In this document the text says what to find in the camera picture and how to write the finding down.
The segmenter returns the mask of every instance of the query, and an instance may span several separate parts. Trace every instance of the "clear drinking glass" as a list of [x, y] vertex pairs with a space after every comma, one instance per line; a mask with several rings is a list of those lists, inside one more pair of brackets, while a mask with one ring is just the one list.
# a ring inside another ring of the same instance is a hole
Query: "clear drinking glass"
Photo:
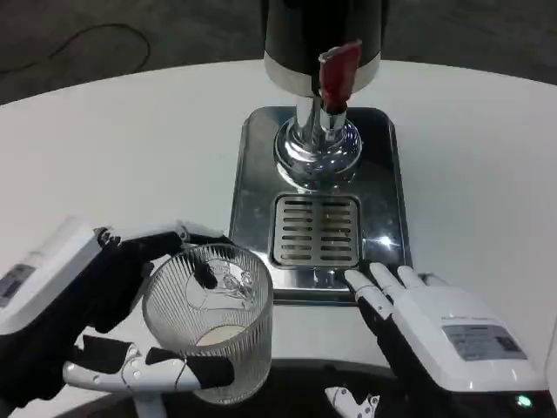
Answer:
[[[199, 277], [207, 274], [213, 289], [200, 285]], [[234, 382], [197, 391], [204, 401], [239, 402], [265, 382], [271, 367], [272, 280], [255, 254], [210, 244], [174, 256], [154, 273], [143, 314], [162, 348], [231, 360]]]

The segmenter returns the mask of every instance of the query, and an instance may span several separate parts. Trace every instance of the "red tap lever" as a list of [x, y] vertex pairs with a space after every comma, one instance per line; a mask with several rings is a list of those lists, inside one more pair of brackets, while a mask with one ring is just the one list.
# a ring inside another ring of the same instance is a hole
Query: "red tap lever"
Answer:
[[321, 63], [319, 82], [327, 113], [337, 114], [346, 110], [346, 102], [352, 94], [361, 52], [362, 42], [357, 40], [319, 55]]

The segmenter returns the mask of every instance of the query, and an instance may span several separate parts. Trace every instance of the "round table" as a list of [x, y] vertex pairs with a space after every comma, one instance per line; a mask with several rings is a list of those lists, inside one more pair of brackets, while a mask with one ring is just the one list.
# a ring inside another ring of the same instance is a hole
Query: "round table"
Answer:
[[[243, 121], [294, 99], [261, 61], [244, 61], [112, 78], [0, 107], [0, 271], [67, 214], [124, 230], [174, 219], [226, 229]], [[378, 107], [395, 123], [416, 269], [485, 299], [543, 367], [557, 314], [557, 87], [385, 61], [351, 104]], [[155, 344], [138, 308], [109, 336]], [[273, 357], [386, 366], [352, 307], [276, 307]], [[13, 416], [57, 415], [102, 395], [66, 387]]]

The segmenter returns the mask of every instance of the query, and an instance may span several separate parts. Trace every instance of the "drip tray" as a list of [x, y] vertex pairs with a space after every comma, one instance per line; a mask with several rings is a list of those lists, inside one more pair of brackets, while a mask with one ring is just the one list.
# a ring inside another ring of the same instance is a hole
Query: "drip tray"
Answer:
[[354, 178], [326, 195], [306, 192], [282, 176], [274, 158], [277, 132], [295, 111], [264, 107], [245, 121], [230, 238], [265, 262], [275, 303], [353, 303], [346, 269], [372, 261], [395, 269], [412, 264], [394, 127], [377, 109], [348, 109], [362, 137]]
[[283, 267], [354, 267], [359, 214], [350, 196], [287, 194], [277, 198], [272, 258]]

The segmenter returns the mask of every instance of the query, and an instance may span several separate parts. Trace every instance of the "slotted grate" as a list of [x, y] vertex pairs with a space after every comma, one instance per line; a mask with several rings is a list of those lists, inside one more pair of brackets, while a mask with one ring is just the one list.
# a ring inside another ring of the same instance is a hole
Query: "slotted grate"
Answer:
[[277, 199], [272, 257], [283, 266], [344, 266], [359, 260], [358, 205], [345, 196]]

